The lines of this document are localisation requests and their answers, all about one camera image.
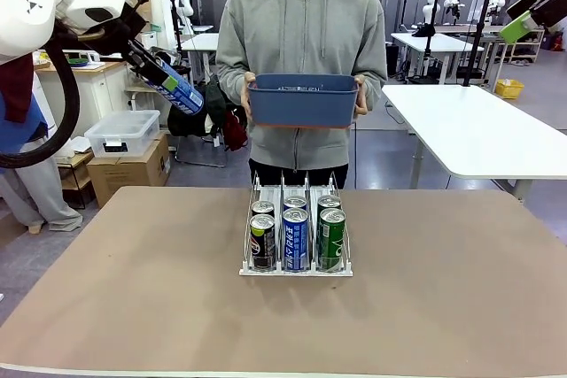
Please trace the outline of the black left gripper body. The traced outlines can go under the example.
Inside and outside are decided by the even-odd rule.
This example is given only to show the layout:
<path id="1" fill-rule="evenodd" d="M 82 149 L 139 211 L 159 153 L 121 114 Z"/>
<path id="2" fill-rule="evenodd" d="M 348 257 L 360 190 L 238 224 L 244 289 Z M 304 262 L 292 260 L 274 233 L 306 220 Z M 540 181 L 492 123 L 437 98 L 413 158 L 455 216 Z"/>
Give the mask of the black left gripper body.
<path id="1" fill-rule="evenodd" d="M 104 23 L 104 54 L 120 54 L 131 64 L 146 64 L 151 54 L 136 40 L 146 25 L 134 6 L 125 3 L 120 16 Z"/>

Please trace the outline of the person's right hand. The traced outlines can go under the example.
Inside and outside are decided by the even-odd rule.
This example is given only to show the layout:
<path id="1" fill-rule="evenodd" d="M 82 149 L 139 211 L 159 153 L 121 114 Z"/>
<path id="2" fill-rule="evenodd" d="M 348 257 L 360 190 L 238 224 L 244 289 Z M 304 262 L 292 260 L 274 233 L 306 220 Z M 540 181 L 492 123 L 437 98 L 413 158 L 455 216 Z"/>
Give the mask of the person's right hand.
<path id="1" fill-rule="evenodd" d="M 252 120 L 252 108 L 250 104 L 249 86 L 256 81 L 256 76 L 252 72 L 244 74 L 244 86 L 240 94 L 240 103 L 245 110 L 246 117 L 249 121 Z"/>

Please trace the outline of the person's left hand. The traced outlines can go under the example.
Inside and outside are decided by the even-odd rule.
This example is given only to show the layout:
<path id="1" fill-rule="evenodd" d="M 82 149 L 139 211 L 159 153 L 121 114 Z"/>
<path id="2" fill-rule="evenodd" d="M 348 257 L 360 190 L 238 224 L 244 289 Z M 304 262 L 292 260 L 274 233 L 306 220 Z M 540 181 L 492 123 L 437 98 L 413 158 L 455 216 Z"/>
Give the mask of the person's left hand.
<path id="1" fill-rule="evenodd" d="M 357 119 L 359 116 L 367 115 L 369 110 L 366 99 L 366 92 L 367 92 L 365 86 L 366 77 L 364 75 L 359 74 L 354 77 L 354 80 L 358 86 L 358 93 L 355 101 L 353 116 Z"/>

